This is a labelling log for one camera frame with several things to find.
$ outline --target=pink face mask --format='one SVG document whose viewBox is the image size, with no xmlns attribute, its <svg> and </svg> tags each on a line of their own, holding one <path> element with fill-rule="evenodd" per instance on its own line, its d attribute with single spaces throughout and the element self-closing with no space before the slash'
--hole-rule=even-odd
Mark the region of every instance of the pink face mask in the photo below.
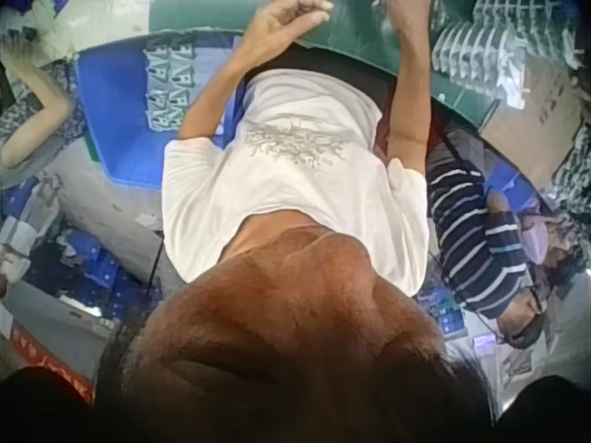
<svg viewBox="0 0 591 443">
<path fill-rule="evenodd" d="M 548 252 L 548 230 L 542 221 L 536 221 L 530 229 L 519 231 L 519 237 L 527 258 L 541 265 Z"/>
</svg>

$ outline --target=navy and white striped shirt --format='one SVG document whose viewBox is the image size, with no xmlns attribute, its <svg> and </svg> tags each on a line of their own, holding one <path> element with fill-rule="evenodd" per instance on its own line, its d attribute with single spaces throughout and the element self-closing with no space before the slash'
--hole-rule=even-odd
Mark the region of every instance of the navy and white striped shirt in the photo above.
<svg viewBox="0 0 591 443">
<path fill-rule="evenodd" d="M 470 162 L 436 166 L 427 181 L 440 262 L 456 302 L 488 318 L 500 316 L 527 269 L 514 215 L 488 212 L 484 178 Z"/>
</svg>

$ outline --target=cardboard box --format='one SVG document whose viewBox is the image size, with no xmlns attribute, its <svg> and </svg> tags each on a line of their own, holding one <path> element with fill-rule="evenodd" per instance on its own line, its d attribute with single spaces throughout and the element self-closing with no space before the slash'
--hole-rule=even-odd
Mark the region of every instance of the cardboard box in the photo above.
<svg viewBox="0 0 591 443">
<path fill-rule="evenodd" d="M 574 146 L 581 103 L 564 66 L 529 57 L 526 84 L 525 109 L 500 105 L 482 137 L 539 189 L 549 184 Z"/>
</svg>

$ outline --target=green tabletop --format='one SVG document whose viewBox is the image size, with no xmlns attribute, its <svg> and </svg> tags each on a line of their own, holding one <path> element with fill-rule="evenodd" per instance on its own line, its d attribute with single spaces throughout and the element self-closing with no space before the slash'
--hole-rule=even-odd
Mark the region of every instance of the green tabletop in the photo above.
<svg viewBox="0 0 591 443">
<path fill-rule="evenodd" d="M 469 20 L 476 0 L 447 0 L 453 20 Z M 150 32 L 161 30 L 244 30 L 257 7 L 266 0 L 152 0 Z M 303 43 L 330 49 L 394 75 L 398 73 L 399 44 L 392 29 L 384 26 L 371 0 L 335 0 L 331 21 L 306 36 Z M 486 122 L 495 101 L 452 84 L 434 73 L 431 94 L 474 126 Z"/>
</svg>

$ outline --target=white t-shirt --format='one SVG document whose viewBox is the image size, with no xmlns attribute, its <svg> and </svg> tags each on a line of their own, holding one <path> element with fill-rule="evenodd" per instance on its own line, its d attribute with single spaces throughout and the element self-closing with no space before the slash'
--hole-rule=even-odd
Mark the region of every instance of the white t-shirt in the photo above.
<svg viewBox="0 0 591 443">
<path fill-rule="evenodd" d="M 207 138 L 166 147 L 164 243 L 183 280 L 213 267 L 246 217 L 299 210 L 361 241 L 380 276 L 415 294 L 427 266 L 427 184 L 372 153 L 376 104 L 338 79 L 277 69 L 249 83 L 245 109 L 224 151 Z"/>
</svg>

